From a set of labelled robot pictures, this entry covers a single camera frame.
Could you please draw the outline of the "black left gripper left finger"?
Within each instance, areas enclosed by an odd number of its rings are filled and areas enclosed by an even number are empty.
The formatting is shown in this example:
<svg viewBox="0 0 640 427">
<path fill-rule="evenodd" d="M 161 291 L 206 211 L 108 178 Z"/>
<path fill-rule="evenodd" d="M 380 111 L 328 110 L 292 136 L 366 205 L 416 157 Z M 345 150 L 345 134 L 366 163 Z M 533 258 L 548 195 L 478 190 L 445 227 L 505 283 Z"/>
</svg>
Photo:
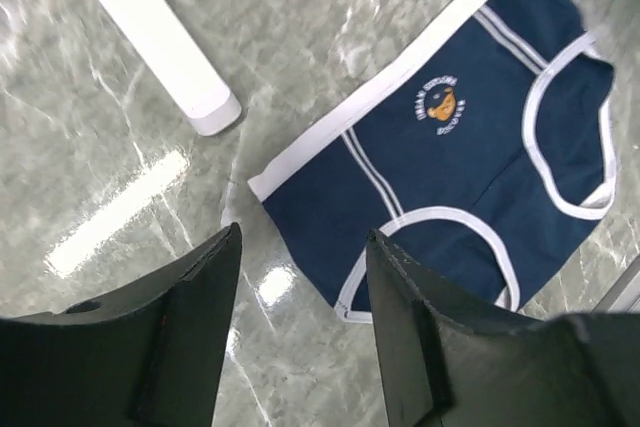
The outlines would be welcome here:
<svg viewBox="0 0 640 427">
<path fill-rule="evenodd" d="M 208 426 L 234 309 L 242 233 L 60 313 L 1 322 L 5 426 Z"/>
</svg>

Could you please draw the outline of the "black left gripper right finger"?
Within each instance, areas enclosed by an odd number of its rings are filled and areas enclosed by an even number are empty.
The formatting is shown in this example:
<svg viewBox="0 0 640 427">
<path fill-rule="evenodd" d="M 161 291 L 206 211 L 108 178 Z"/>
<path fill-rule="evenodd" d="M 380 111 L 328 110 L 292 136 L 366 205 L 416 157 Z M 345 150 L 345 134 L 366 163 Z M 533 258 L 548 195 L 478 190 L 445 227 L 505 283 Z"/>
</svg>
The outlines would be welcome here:
<svg viewBox="0 0 640 427">
<path fill-rule="evenodd" d="M 487 303 L 379 231 L 366 244 L 392 426 L 635 426 L 639 317 L 536 320 Z"/>
</svg>

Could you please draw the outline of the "navy blue underwear white trim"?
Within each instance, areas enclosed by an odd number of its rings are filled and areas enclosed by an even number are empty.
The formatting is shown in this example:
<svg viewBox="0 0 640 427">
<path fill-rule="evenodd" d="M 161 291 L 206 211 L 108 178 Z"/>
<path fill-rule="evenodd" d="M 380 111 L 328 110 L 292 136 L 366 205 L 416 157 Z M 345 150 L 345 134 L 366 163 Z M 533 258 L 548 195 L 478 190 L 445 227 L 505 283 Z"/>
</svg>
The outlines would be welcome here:
<svg viewBox="0 0 640 427">
<path fill-rule="evenodd" d="M 250 188 L 345 322 L 374 229 L 515 311 L 614 201 L 613 80 L 571 0 L 453 0 Z"/>
</svg>

